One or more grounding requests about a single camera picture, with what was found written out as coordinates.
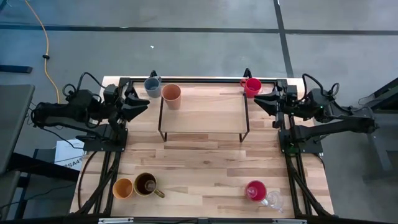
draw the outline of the concrete floor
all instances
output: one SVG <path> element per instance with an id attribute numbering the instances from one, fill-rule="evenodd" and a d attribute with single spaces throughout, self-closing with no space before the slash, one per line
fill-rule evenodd
<path id="1" fill-rule="evenodd" d="M 273 0 L 31 0 L 44 24 L 61 26 L 208 27 L 277 29 Z M 279 0 L 286 29 L 398 30 L 394 0 Z M 23 1 L 0 11 L 0 24 L 36 24 Z M 287 77 L 279 34 L 50 31 L 49 74 L 59 88 L 77 83 L 82 72 L 105 75 Z M 286 35 L 295 77 L 309 73 L 329 88 L 340 82 L 338 102 L 356 105 L 397 77 L 394 35 Z M 43 71 L 45 39 L 39 30 L 0 30 L 0 63 L 32 66 L 33 72 L 0 74 L 0 83 L 31 83 L 33 102 L 55 102 Z M 90 80 L 85 88 L 99 91 Z M 57 131 L 72 138 L 76 131 Z M 22 129 L 16 151 L 54 147 L 56 136 Z M 326 176 L 335 213 L 345 218 L 398 222 L 397 183 L 365 184 L 375 158 L 365 135 L 340 133 L 323 141 Z M 51 207 L 35 200 L 30 209 Z M 28 212 L 37 217 L 43 212 Z"/>

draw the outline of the wooden table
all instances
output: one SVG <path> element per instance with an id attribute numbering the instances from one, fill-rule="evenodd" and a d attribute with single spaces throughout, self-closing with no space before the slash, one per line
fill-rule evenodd
<path id="1" fill-rule="evenodd" d="M 118 84 L 120 77 L 104 77 L 103 85 Z M 288 78 L 289 85 L 297 85 L 298 97 L 303 95 L 300 78 Z M 191 94 L 211 96 L 220 92 L 229 96 L 242 95 L 239 84 L 178 83 Z M 272 128 L 274 117 L 268 116 L 252 99 L 248 99 L 250 133 L 243 143 L 237 134 L 169 133 L 163 142 L 158 128 L 160 98 L 149 98 L 142 83 L 134 87 L 140 98 L 150 99 L 149 108 L 128 123 L 128 143 L 122 153 L 118 178 L 134 181 L 143 172 L 154 174 L 166 197 L 140 197 L 134 194 L 127 200 L 114 199 L 112 216 L 125 217 L 223 217 L 277 218 L 294 217 L 285 157 L 280 152 L 277 129 Z M 263 93 L 272 85 L 263 85 Z M 312 121 L 296 119 L 297 124 L 312 126 Z M 84 175 L 82 203 L 93 193 L 100 179 L 104 153 L 97 153 Z M 319 158 L 303 154 L 308 188 L 324 208 L 333 213 L 325 171 Z M 278 190 L 284 198 L 283 213 L 250 202 L 244 187 L 251 180 L 265 183 L 267 190 Z M 304 211 L 302 193 L 298 190 L 300 208 Z M 106 203 L 104 194 L 101 209 Z M 77 193 L 71 212 L 77 210 Z"/>

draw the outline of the orange mug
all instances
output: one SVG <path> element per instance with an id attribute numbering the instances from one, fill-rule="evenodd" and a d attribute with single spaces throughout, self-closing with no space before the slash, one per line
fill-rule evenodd
<path id="1" fill-rule="evenodd" d="M 126 199 L 132 195 L 134 191 L 133 183 L 128 178 L 120 178 L 112 187 L 114 197 L 118 199 Z"/>

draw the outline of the mug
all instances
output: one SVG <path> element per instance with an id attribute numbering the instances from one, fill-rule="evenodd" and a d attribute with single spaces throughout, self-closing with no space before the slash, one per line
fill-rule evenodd
<path id="1" fill-rule="evenodd" d="M 158 98 L 162 94 L 162 78 L 157 76 L 155 70 L 150 73 L 149 78 L 144 82 L 144 88 L 148 95 L 152 98 Z"/>
<path id="2" fill-rule="evenodd" d="M 253 98 L 261 89 L 261 81 L 257 78 L 241 79 L 241 86 L 248 98 Z"/>
<path id="3" fill-rule="evenodd" d="M 133 183 L 130 179 L 120 178 L 112 187 L 114 197 L 118 199 L 126 199 L 133 193 Z"/>
<path id="4" fill-rule="evenodd" d="M 178 110 L 181 105 L 181 88 L 176 84 L 167 84 L 163 87 L 162 97 L 170 110 Z"/>
<path id="5" fill-rule="evenodd" d="M 155 193 L 157 196 L 164 198 L 164 193 L 157 188 L 157 182 L 154 175 L 143 173 L 137 176 L 134 181 L 134 190 L 140 196 L 146 197 Z"/>
<path id="6" fill-rule="evenodd" d="M 267 189 L 266 186 L 259 180 L 254 180 L 248 183 L 244 189 L 246 197 L 253 202 L 260 202 L 265 206 L 268 206 L 268 201 L 266 200 Z"/>

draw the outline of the orange cup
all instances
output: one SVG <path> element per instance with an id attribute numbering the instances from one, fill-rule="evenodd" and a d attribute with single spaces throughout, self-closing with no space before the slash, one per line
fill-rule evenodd
<path id="1" fill-rule="evenodd" d="M 118 199 L 126 199 L 132 195 L 134 191 L 134 184 L 130 179 L 120 178 L 114 183 L 112 193 Z"/>
<path id="2" fill-rule="evenodd" d="M 178 110 L 181 105 L 181 88 L 176 84 L 167 84 L 163 87 L 162 97 L 170 110 Z"/>

